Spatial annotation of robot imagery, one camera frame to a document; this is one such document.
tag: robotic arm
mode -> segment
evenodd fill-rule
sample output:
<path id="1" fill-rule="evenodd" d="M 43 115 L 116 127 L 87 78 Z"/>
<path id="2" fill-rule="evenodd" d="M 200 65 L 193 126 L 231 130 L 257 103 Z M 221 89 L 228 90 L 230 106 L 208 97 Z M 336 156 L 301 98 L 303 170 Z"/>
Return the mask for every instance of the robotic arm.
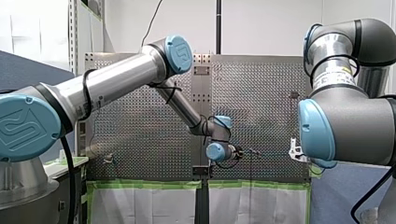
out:
<path id="1" fill-rule="evenodd" d="M 82 77 L 56 86 L 40 83 L 0 95 L 2 220 L 6 223 L 57 223 L 59 184 L 48 180 L 38 156 L 72 132 L 78 120 L 88 118 L 92 111 L 144 85 L 157 89 L 192 134 L 212 137 L 206 151 L 209 159 L 240 159 L 239 151 L 229 144 L 231 119 L 223 116 L 216 116 L 213 121 L 202 119 L 168 80 L 189 71 L 191 65 L 188 43 L 180 36 L 168 36 L 144 46 L 134 57 L 88 71 Z M 72 178 L 70 184 L 70 199 L 73 199 Z M 72 220 L 74 204 L 70 204 L 69 220 Z M 33 215 L 15 216 L 24 210 Z"/>
<path id="2" fill-rule="evenodd" d="M 41 155 L 58 138 L 72 132 L 78 120 L 143 85 L 156 87 L 192 134 L 212 137 L 209 159 L 235 158 L 236 151 L 228 144 L 231 119 L 202 120 L 181 92 L 172 93 L 174 86 L 168 78 L 189 71 L 191 65 L 188 43 L 180 36 L 168 36 L 144 46 L 134 57 L 82 77 L 2 95 L 0 106 L 7 109 L 0 112 L 0 161 L 27 161 Z"/>
<path id="3" fill-rule="evenodd" d="M 396 35 L 376 20 L 318 26 L 309 33 L 304 60 L 312 66 L 307 70 L 313 91 L 299 104 L 303 153 L 325 167 L 325 161 L 392 165 L 396 101 L 374 97 L 396 62 Z M 357 72 L 361 66 L 358 86 L 350 60 Z"/>

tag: light blue end cap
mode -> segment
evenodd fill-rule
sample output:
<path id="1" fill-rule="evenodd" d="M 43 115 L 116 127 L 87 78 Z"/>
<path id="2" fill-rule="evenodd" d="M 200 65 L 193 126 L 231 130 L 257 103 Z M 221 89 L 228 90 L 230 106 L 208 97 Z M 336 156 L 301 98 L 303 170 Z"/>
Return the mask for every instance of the light blue end cap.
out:
<path id="1" fill-rule="evenodd" d="M 231 120 L 230 117 L 227 116 L 215 116 L 216 119 L 214 119 L 215 123 L 217 123 L 220 126 L 224 126 L 224 124 L 227 126 L 228 129 L 231 129 L 233 127 L 233 121 Z"/>
<path id="2" fill-rule="evenodd" d="M 219 143 L 211 143 L 206 148 L 206 156 L 212 161 L 224 161 L 224 147 Z"/>
<path id="3" fill-rule="evenodd" d="M 299 103 L 299 123 L 303 153 L 310 158 L 333 161 L 335 142 L 332 127 L 314 100 Z"/>
<path id="4" fill-rule="evenodd" d="M 192 53 L 189 43 L 180 35 L 171 35 L 165 39 L 165 54 L 172 70 L 176 74 L 188 72 L 192 66 Z"/>
<path id="5" fill-rule="evenodd" d="M 27 161 L 56 142 L 61 120 L 46 102 L 26 95 L 0 96 L 0 161 Z"/>

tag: pegboard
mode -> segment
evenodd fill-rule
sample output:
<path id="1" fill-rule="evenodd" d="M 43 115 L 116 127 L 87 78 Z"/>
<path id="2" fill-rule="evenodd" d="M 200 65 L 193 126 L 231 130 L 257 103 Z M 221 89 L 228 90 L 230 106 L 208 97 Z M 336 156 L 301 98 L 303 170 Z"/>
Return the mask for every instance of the pegboard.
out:
<path id="1" fill-rule="evenodd" d="M 131 56 L 87 53 L 86 67 L 98 69 Z M 190 95 L 189 73 L 172 80 Z M 101 108 L 87 127 L 89 179 L 191 180 L 191 136 L 155 89 L 144 86 Z"/>
<path id="2" fill-rule="evenodd" d="M 100 68 L 130 56 L 89 53 L 86 67 Z M 308 181 L 306 165 L 288 154 L 290 138 L 298 135 L 297 104 L 306 95 L 301 57 L 212 55 L 209 67 L 211 92 L 202 93 L 210 94 L 211 106 L 202 108 L 208 114 L 230 116 L 232 143 L 263 154 L 262 158 L 247 154 L 232 170 L 215 168 L 215 178 Z M 189 99 L 191 93 L 199 93 L 191 90 L 194 76 L 172 77 Z M 292 92 L 300 98 L 291 99 Z M 88 126 L 95 127 L 86 137 L 87 146 L 91 143 L 87 154 L 93 156 L 89 179 L 192 179 L 193 138 L 155 90 L 143 87 L 101 108 L 92 114 Z M 104 162 L 109 155 L 114 162 Z"/>
<path id="3" fill-rule="evenodd" d="M 306 96 L 301 61 L 300 57 L 212 57 L 213 114 L 233 118 L 232 143 L 262 154 L 261 158 L 246 154 L 231 171 L 216 167 L 215 178 L 283 182 L 308 178 L 306 164 L 289 156 L 290 138 L 298 136 L 297 105 Z M 292 92 L 300 97 L 291 97 Z"/>

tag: metal pole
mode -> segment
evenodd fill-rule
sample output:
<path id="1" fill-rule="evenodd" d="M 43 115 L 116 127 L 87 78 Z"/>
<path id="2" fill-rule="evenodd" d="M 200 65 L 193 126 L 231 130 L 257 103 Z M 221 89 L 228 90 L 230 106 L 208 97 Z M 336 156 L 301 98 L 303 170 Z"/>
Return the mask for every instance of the metal pole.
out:
<path id="1" fill-rule="evenodd" d="M 221 54 L 221 0 L 216 7 L 216 54 Z"/>

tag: black cable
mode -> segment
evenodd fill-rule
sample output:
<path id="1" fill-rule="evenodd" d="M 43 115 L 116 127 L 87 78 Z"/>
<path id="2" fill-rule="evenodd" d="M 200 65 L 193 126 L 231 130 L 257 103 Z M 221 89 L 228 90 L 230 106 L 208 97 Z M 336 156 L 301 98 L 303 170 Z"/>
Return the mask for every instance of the black cable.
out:
<path id="1" fill-rule="evenodd" d="M 90 152 L 91 152 L 94 156 L 97 156 L 97 155 L 96 155 L 96 153 L 94 153 L 93 150 L 91 149 L 91 145 L 92 145 L 92 140 L 93 140 L 93 138 L 94 138 L 95 135 L 96 135 L 96 121 L 98 120 L 99 115 L 100 115 L 100 107 L 98 108 L 98 113 L 97 113 L 95 119 L 93 120 L 93 132 L 92 132 L 92 136 L 91 136 L 91 139 L 90 139 L 90 146 L 89 146 Z"/>
<path id="2" fill-rule="evenodd" d="M 85 115 L 80 120 L 87 119 L 92 113 L 92 100 L 91 100 L 90 92 L 88 91 L 88 87 L 87 87 L 87 77 L 91 72 L 93 72 L 95 70 L 96 69 L 90 69 L 90 70 L 86 71 L 82 77 L 82 92 L 84 93 L 84 97 L 85 97 L 85 100 L 87 101 L 87 104 L 86 104 L 86 106 L 84 106 L 85 107 L 84 108 Z"/>
<path id="3" fill-rule="evenodd" d="M 0 90 L 0 94 L 8 94 L 8 93 L 12 93 L 16 90 Z"/>
<path id="4" fill-rule="evenodd" d="M 160 8 L 162 2 L 163 2 L 163 0 L 160 0 L 160 2 L 158 3 L 157 8 L 155 9 L 154 15 L 152 16 L 151 22 L 149 23 L 149 26 L 148 26 L 148 31 L 146 32 L 145 36 L 143 37 L 142 44 L 141 44 L 140 47 L 143 47 L 143 45 L 145 44 L 145 40 L 146 40 L 146 38 L 149 35 L 149 31 L 151 30 L 151 25 L 154 22 L 155 17 L 157 16 L 158 9 Z"/>
<path id="5" fill-rule="evenodd" d="M 180 87 L 161 87 L 161 86 L 153 86 L 153 88 L 156 89 L 162 89 L 162 90 L 172 90 L 171 94 L 169 95 L 168 99 L 166 100 L 165 104 L 169 104 L 169 101 L 172 100 L 172 97 L 175 95 L 176 91 L 182 91 L 182 89 Z"/>
<path id="6" fill-rule="evenodd" d="M 233 169 L 238 163 L 239 163 L 239 161 L 240 160 L 236 160 L 232 165 L 230 165 L 230 166 L 223 166 L 223 165 L 221 165 L 220 163 L 218 163 L 218 162 L 215 162 L 215 164 L 219 167 L 219 168 L 221 168 L 221 169 L 223 169 L 223 170 L 229 170 L 229 169 Z"/>
<path id="7" fill-rule="evenodd" d="M 378 96 L 377 98 L 392 98 L 396 100 L 396 94 L 387 94 L 387 95 L 382 95 L 382 96 Z"/>
<path id="8" fill-rule="evenodd" d="M 356 211 L 358 211 L 359 207 L 361 207 L 361 205 L 364 204 L 367 199 L 369 199 L 379 188 L 381 188 L 382 185 L 385 184 L 385 182 L 387 182 L 387 180 L 392 176 L 394 170 L 395 165 L 392 165 L 390 169 L 384 174 L 384 176 L 382 176 L 382 178 L 379 179 L 378 182 L 376 182 L 376 184 L 352 207 L 352 210 L 350 210 L 350 215 L 356 223 L 360 223 L 355 216 Z"/>
<path id="9" fill-rule="evenodd" d="M 323 63 L 325 63 L 325 62 L 327 62 L 327 61 L 329 61 L 330 59 L 333 59 L 333 58 L 348 58 L 349 60 L 352 60 L 356 64 L 356 71 L 355 71 L 355 74 L 353 75 L 353 77 L 357 76 L 359 71 L 361 70 L 361 65 L 359 64 L 358 60 L 355 57 L 353 57 L 353 56 L 351 56 L 349 54 L 335 54 L 335 55 L 327 56 L 327 57 L 323 58 L 322 60 L 320 60 L 317 64 L 315 64 L 314 68 L 312 69 L 311 75 L 309 76 L 309 78 L 310 78 L 309 81 L 311 83 L 311 87 L 314 86 L 314 74 L 317 71 L 317 69 Z"/>
<path id="10" fill-rule="evenodd" d="M 67 219 L 68 224 L 74 223 L 75 218 L 75 207 L 76 207 L 76 177 L 75 177 L 75 168 L 73 163 L 73 156 L 70 150 L 69 144 L 67 143 L 67 139 L 65 136 L 61 137 L 62 146 L 64 147 L 64 154 L 67 160 L 67 169 L 69 174 L 69 217 Z"/>
<path id="11" fill-rule="evenodd" d="M 309 50 L 308 44 L 311 41 L 311 35 L 314 32 L 315 28 L 317 28 L 319 26 L 322 26 L 322 25 L 319 24 L 319 23 L 313 24 L 311 26 L 311 28 L 309 28 L 309 31 L 308 31 L 308 33 L 306 33 L 306 37 L 304 39 L 305 42 L 304 42 L 303 67 L 304 67 L 304 71 L 305 71 L 306 75 L 309 76 L 309 77 L 311 75 L 308 73 L 308 70 L 306 69 L 306 64 L 307 63 L 309 64 L 309 61 L 308 61 L 308 50 Z"/>

